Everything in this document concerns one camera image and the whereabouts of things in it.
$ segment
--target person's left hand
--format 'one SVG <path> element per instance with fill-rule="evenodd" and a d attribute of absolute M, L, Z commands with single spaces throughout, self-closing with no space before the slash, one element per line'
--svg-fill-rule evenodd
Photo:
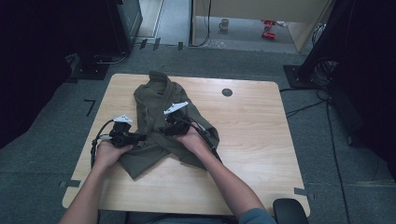
<path fill-rule="evenodd" d="M 93 167 L 102 167 L 108 169 L 114 163 L 116 163 L 123 153 L 131 150 L 132 148 L 133 146 L 131 145 L 116 148 L 109 141 L 103 140 L 96 150 L 95 164 Z"/>

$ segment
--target forearm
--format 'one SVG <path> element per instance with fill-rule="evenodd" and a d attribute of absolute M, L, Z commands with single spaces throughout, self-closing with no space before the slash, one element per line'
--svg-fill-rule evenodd
<path fill-rule="evenodd" d="M 233 214 L 239 219 L 252 208 L 262 208 L 256 193 L 238 176 L 218 161 L 208 150 L 198 150 L 197 157 L 205 165 Z"/>
<path fill-rule="evenodd" d="M 93 168 L 60 223 L 96 223 L 106 169 Z"/>

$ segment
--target gray carpet floor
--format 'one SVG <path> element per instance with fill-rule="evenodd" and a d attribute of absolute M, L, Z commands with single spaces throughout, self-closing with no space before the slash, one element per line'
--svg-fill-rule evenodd
<path fill-rule="evenodd" d="M 62 181 L 70 179 L 111 76 L 116 73 L 216 77 L 274 81 L 289 87 L 283 64 L 301 64 L 306 55 L 228 49 L 177 50 L 135 46 L 123 62 L 111 65 L 105 80 L 64 83 L 31 129 L 0 150 L 0 222 L 56 223 L 63 215 Z M 285 111 L 318 102 L 316 91 L 281 93 Z M 89 116 L 91 103 L 96 104 Z M 336 108 L 329 106 L 343 200 L 332 150 L 326 104 L 288 119 L 293 144 L 308 192 L 311 224 L 394 223 L 396 185 L 386 164 L 368 148 L 349 147 Z M 101 223 L 123 223 L 125 213 L 102 212 Z"/>

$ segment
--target person's left arm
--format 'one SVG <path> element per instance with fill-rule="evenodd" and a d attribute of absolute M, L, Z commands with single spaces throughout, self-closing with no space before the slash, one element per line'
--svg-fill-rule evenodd
<path fill-rule="evenodd" d="M 96 152 L 95 163 L 81 190 L 62 217 L 64 223 L 96 223 L 102 186 L 108 169 L 120 155 L 132 149 L 132 146 L 115 148 L 110 142 L 102 141 Z"/>

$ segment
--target person's arm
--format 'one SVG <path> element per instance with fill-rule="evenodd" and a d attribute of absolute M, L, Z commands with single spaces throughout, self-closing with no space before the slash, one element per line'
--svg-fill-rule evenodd
<path fill-rule="evenodd" d="M 92 170 L 59 223 L 96 223 L 106 173 L 120 155 L 130 149 L 132 146 L 115 148 L 107 141 L 99 144 Z"/>
<path fill-rule="evenodd" d="M 198 132 L 190 128 L 187 134 L 175 138 L 204 164 L 236 218 L 239 219 L 246 211 L 253 208 L 265 210 L 256 193 L 216 159 Z"/>

